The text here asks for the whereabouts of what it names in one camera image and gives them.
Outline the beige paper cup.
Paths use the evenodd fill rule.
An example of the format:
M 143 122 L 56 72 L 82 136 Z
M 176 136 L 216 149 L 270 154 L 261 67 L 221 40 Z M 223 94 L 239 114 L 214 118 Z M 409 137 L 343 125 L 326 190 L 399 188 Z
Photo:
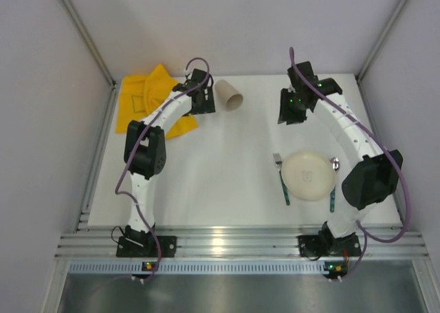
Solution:
M 214 84 L 214 89 L 227 111 L 236 110 L 242 105 L 243 95 L 228 81 L 224 79 L 218 80 Z

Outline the yellow printed cloth placemat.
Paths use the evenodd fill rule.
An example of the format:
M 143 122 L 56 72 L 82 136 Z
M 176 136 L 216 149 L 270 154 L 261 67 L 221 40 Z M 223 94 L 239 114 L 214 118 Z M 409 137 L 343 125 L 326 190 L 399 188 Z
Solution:
M 162 64 L 148 75 L 134 74 L 122 81 L 119 95 L 117 134 L 125 134 L 132 120 L 139 121 L 155 111 L 169 96 L 177 81 Z

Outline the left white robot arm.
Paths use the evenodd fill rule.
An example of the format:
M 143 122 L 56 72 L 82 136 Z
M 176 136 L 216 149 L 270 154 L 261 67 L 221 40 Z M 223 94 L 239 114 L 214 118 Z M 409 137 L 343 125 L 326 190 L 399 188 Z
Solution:
M 140 241 L 149 236 L 155 225 L 155 181 L 166 163 L 166 135 L 181 120 L 214 112 L 212 76 L 208 70 L 194 69 L 186 72 L 184 82 L 168 85 L 162 102 L 149 115 L 128 124 L 123 174 L 130 175 L 131 191 L 120 189 L 124 175 L 115 189 L 118 195 L 131 199 L 128 236 Z

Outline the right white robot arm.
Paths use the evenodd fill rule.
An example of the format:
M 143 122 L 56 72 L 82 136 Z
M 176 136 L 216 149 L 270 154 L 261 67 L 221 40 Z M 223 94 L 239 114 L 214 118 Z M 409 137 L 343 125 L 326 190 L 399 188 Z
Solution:
M 343 149 L 351 171 L 341 183 L 342 208 L 324 227 L 334 239 L 352 235 L 365 215 L 403 182 L 403 157 L 383 147 L 354 114 L 333 78 L 320 80 L 309 61 L 287 70 L 290 86 L 280 92 L 278 123 L 301 124 L 311 113 Z

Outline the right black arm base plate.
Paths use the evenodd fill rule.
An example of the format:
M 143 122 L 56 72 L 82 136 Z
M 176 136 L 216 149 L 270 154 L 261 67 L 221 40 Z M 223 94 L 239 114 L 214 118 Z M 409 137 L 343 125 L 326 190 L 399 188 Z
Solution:
M 361 253 L 360 242 L 357 235 L 343 238 L 324 239 L 319 235 L 301 235 L 298 237 L 300 256 L 311 260 L 321 257 L 359 257 Z

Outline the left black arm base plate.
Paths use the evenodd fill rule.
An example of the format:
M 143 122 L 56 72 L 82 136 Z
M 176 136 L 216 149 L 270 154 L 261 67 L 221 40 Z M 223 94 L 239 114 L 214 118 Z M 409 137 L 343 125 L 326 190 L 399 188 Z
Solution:
M 128 236 L 121 236 L 118 240 L 116 257 L 119 258 L 156 258 L 161 249 L 162 258 L 173 258 L 177 249 L 176 236 L 158 236 L 159 246 L 154 238 L 148 234 L 146 241 L 138 242 Z

